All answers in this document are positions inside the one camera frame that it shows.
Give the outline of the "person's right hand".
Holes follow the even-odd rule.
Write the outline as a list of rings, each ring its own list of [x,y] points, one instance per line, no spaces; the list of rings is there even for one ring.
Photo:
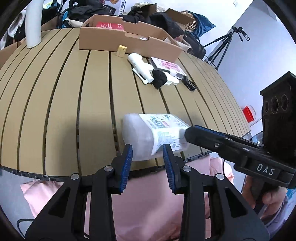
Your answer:
[[[247,175],[242,189],[242,196],[252,208],[255,208],[255,199],[252,196],[251,187],[252,177]],[[284,187],[278,187],[276,190],[265,193],[262,197],[262,203],[266,205],[266,209],[260,217],[265,218],[276,214],[281,208],[286,195],[287,189]]]

